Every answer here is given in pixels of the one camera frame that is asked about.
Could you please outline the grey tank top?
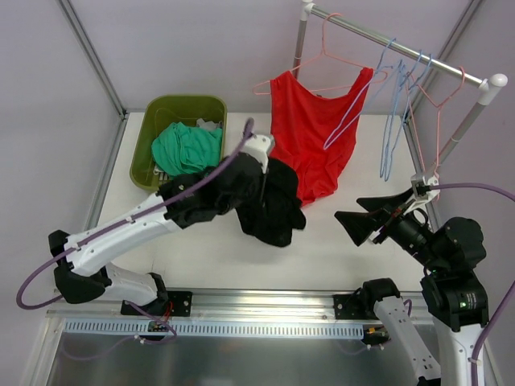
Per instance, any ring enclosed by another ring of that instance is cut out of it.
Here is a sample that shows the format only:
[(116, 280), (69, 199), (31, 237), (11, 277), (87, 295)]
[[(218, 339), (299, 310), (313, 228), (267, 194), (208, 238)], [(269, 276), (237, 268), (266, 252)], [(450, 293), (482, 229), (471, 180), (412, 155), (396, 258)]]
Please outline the grey tank top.
[(205, 121), (203, 118), (196, 120), (196, 126), (207, 131), (214, 131), (223, 128), (222, 121)]

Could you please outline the pink wire hanger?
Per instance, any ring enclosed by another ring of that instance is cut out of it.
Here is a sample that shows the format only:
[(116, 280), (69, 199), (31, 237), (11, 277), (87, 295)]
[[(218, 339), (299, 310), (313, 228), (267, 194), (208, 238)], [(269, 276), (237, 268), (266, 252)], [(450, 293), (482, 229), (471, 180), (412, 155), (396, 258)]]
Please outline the pink wire hanger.
[(440, 168), (440, 136), (441, 136), (441, 114), (445, 105), (461, 90), (465, 83), (465, 70), (463, 66), (459, 66), (460, 78), (461, 81), (459, 86), (450, 93), (444, 100), (439, 103), (436, 103), (431, 96), (427, 93), (426, 89), (420, 85), (418, 80), (412, 79), (413, 86), (416, 86), (417, 89), (423, 94), (423, 96), (430, 102), (431, 105), (436, 109), (436, 128), (435, 128), (435, 160), (431, 164), (431, 166), (426, 167), (421, 143), (418, 136), (418, 129), (416, 125), (416, 120), (414, 117), (414, 108), (413, 104), (410, 101), (410, 98), (407, 99), (407, 107), (409, 118), (414, 130), (414, 143), (415, 149), (417, 150), (417, 155), (419, 156), (419, 161), (421, 164), (422, 172), (430, 172), (431, 175), (435, 175), (439, 177), (439, 168)]

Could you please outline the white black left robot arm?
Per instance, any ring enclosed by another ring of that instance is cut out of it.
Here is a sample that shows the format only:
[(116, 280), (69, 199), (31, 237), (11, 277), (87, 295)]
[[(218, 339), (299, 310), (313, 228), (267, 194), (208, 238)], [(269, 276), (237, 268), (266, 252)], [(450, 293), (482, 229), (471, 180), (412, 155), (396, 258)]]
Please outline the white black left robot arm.
[(104, 298), (129, 301), (148, 314), (160, 314), (167, 305), (161, 276), (121, 269), (113, 260), (154, 238), (209, 222), (256, 199), (267, 169), (267, 156), (240, 152), (218, 175), (203, 171), (175, 177), (125, 215), (88, 232), (53, 232), (51, 253), (72, 250), (57, 262), (57, 289), (70, 304)]

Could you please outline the green tank top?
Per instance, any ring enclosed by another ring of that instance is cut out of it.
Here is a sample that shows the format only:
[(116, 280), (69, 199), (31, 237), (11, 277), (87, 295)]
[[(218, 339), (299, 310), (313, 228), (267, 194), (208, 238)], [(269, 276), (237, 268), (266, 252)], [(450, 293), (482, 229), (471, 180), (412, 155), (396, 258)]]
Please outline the green tank top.
[(206, 130), (171, 123), (151, 144), (157, 167), (171, 177), (219, 165), (223, 129)]

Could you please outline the black tank top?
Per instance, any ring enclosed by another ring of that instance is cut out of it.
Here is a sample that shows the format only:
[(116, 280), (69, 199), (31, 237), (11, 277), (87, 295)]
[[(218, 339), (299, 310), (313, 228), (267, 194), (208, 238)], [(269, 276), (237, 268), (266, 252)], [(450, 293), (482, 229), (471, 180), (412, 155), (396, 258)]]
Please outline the black tank top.
[(279, 248), (291, 244), (293, 231), (306, 227), (306, 217), (297, 197), (299, 179), (286, 163), (270, 158), (264, 192), (237, 208), (244, 234)]

